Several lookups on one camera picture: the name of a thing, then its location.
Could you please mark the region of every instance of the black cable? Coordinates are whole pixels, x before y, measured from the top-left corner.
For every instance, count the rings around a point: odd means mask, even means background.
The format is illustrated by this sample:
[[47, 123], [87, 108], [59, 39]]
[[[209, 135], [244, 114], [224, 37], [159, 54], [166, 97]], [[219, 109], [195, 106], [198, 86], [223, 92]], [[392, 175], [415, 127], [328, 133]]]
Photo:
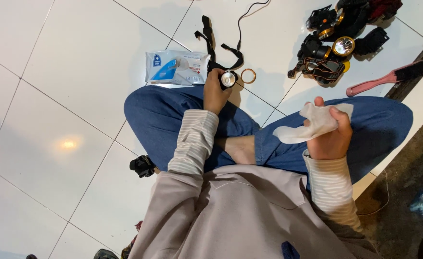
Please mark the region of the black cable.
[[244, 15], [240, 16], [240, 18], [238, 19], [237, 26], [238, 26], [238, 33], [240, 34], [240, 37], [238, 38], [238, 44], [237, 44], [237, 50], [238, 51], [240, 51], [240, 44], [242, 43], [242, 31], [240, 30], [240, 20], [242, 20], [242, 18], [250, 12], [251, 8], [254, 5], [256, 5], [256, 4], [265, 5], [265, 4], [269, 3], [269, 1], [270, 0], [267, 0], [265, 3], [257, 2], [257, 3], [251, 4], [251, 6], [249, 7], [248, 11], [246, 11], [246, 13]]

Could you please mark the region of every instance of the black brush bristles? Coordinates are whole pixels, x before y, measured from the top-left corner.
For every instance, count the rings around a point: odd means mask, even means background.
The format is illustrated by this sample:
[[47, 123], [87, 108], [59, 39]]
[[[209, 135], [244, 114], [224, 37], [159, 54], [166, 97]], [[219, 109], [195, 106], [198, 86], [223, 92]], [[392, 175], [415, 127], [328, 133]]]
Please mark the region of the black brush bristles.
[[423, 61], [395, 71], [397, 81], [410, 80], [423, 75]]

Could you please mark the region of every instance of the white wire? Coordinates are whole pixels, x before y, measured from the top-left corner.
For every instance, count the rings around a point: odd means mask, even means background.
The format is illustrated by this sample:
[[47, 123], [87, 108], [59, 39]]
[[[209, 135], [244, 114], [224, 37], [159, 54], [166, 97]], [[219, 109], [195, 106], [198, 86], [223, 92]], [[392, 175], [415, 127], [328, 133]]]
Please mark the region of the white wire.
[[387, 172], [386, 169], [384, 169], [384, 173], [386, 174], [386, 190], [387, 190], [387, 202], [386, 204], [384, 204], [384, 206], [382, 206], [381, 208], [379, 208], [377, 211], [372, 212], [372, 213], [368, 213], [368, 214], [357, 214], [357, 216], [368, 216], [371, 214], [375, 214], [376, 212], [380, 211], [381, 209], [384, 209], [384, 207], [386, 207], [386, 205], [389, 203], [389, 201], [391, 200], [391, 195], [389, 193], [389, 182], [387, 182]]

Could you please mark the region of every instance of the foot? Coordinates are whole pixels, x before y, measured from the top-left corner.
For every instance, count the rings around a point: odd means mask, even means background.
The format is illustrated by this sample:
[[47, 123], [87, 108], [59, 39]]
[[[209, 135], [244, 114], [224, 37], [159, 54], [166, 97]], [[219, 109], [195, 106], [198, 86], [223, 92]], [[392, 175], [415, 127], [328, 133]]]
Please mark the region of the foot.
[[236, 164], [256, 165], [255, 136], [221, 138], [214, 142], [224, 149]]

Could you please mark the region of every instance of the leg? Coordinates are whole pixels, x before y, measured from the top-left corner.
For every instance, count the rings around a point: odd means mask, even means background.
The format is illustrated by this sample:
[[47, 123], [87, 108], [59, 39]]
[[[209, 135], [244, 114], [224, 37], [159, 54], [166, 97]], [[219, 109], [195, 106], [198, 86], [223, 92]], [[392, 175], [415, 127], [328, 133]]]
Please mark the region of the leg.
[[[145, 86], [131, 93], [125, 101], [128, 123], [152, 162], [163, 171], [173, 157], [182, 118], [188, 109], [203, 109], [203, 86], [176, 89]], [[219, 114], [216, 137], [253, 135], [257, 131], [259, 125], [230, 102]], [[234, 163], [215, 145], [204, 171]]]
[[[413, 113], [397, 101], [372, 96], [329, 100], [325, 105], [354, 105], [351, 126], [354, 131], [347, 150], [352, 183], [370, 172], [406, 138], [413, 123]], [[255, 134], [255, 157], [258, 165], [306, 174], [302, 152], [306, 142], [283, 144], [272, 135], [279, 126], [299, 127], [304, 117], [298, 113], [286, 116]]]

